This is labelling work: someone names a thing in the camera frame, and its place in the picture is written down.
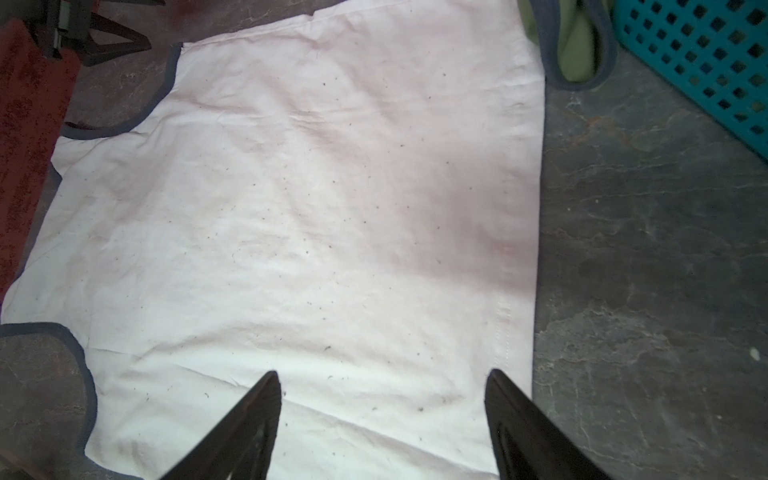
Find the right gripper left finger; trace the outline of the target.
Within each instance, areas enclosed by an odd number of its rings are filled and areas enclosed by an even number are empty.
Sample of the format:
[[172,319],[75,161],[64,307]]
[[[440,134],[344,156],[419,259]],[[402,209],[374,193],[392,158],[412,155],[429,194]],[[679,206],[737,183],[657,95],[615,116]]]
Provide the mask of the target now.
[[267,372],[162,480],[264,480],[274,450],[282,390]]

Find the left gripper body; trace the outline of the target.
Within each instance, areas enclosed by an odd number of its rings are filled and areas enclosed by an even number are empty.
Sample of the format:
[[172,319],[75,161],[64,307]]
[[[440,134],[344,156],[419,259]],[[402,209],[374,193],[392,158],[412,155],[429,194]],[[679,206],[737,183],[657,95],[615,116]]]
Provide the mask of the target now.
[[1,0],[1,26],[21,20],[46,58],[61,59],[61,50],[85,40],[96,2],[93,0]]

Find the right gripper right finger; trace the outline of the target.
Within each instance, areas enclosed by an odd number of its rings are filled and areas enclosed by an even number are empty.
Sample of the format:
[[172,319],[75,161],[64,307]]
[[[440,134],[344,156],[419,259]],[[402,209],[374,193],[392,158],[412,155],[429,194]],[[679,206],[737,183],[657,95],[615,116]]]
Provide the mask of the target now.
[[501,480],[609,480],[500,369],[489,373],[484,396]]

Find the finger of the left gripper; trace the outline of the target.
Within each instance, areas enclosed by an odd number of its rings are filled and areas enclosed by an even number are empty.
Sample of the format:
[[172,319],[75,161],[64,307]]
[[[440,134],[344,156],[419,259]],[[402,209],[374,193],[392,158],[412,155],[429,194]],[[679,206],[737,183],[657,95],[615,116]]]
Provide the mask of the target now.
[[[98,43],[91,34],[92,30],[115,36],[120,41]],[[91,14],[85,39],[77,41],[77,55],[82,65],[86,67],[148,51],[151,48],[151,42],[145,35],[96,13]]]

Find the white tank top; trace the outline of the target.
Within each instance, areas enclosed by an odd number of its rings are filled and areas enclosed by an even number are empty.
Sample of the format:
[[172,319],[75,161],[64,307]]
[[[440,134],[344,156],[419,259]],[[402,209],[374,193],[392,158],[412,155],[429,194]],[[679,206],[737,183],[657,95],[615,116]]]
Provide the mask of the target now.
[[494,479],[531,387],[545,81],[513,1],[347,1],[184,45],[124,133],[67,133],[7,324],[84,350],[85,452],[156,479],[267,371],[274,479]]

